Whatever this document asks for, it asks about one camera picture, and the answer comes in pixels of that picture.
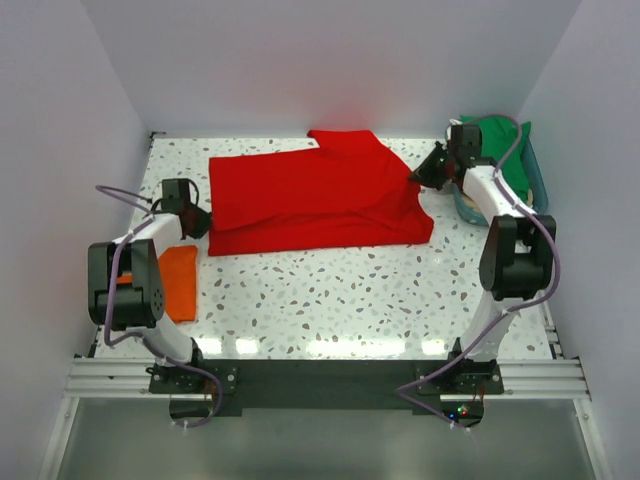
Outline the red t shirt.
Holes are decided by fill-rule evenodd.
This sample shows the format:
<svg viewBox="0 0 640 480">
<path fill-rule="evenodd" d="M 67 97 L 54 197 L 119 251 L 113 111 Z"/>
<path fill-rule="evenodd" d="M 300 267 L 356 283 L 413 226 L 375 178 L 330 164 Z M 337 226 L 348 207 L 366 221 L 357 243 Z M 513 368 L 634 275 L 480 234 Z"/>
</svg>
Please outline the red t shirt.
<svg viewBox="0 0 640 480">
<path fill-rule="evenodd" d="M 308 135 L 316 147 L 210 159 L 210 256 L 430 241 L 419 184 L 372 132 Z"/>
</svg>

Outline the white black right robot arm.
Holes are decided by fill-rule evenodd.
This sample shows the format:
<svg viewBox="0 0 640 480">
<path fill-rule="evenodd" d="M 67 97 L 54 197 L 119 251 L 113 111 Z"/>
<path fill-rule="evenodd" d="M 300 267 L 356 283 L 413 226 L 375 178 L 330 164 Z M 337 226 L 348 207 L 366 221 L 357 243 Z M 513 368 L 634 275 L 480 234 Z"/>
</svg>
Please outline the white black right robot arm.
<svg viewBox="0 0 640 480">
<path fill-rule="evenodd" d="M 511 189 L 502 173 L 508 157 L 522 140 L 522 127 L 512 122 L 516 137 L 495 160 L 481 154 L 483 134 L 476 119 L 450 123 L 446 141 L 410 175 L 423 187 L 440 190 L 455 184 L 470 197 L 489 226 L 478 273 L 483 294 L 471 324 L 457 340 L 446 372 L 448 386 L 469 392 L 481 380 L 475 362 L 497 359 L 499 347 L 515 317 L 547 300 L 557 289 L 559 252 L 556 221 L 539 215 Z"/>
</svg>

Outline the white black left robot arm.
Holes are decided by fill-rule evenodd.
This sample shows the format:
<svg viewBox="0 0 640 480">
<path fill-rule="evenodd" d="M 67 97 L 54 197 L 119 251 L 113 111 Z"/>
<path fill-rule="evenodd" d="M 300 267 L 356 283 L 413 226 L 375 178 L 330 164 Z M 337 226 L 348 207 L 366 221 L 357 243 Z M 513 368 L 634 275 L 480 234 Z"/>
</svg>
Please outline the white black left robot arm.
<svg viewBox="0 0 640 480">
<path fill-rule="evenodd" d="M 173 368 L 171 378 L 177 386 L 196 392 L 206 383 L 207 368 L 196 341 L 182 333 L 166 311 L 159 259 L 183 240 L 204 237 L 212 214 L 200 207 L 193 180 L 164 179 L 160 186 L 157 199 L 107 185 L 96 187 L 141 210 L 143 218 L 123 236 L 89 246 L 88 313 L 102 328 L 106 346 L 114 348 L 129 339 L 142 343 L 158 365 Z"/>
</svg>

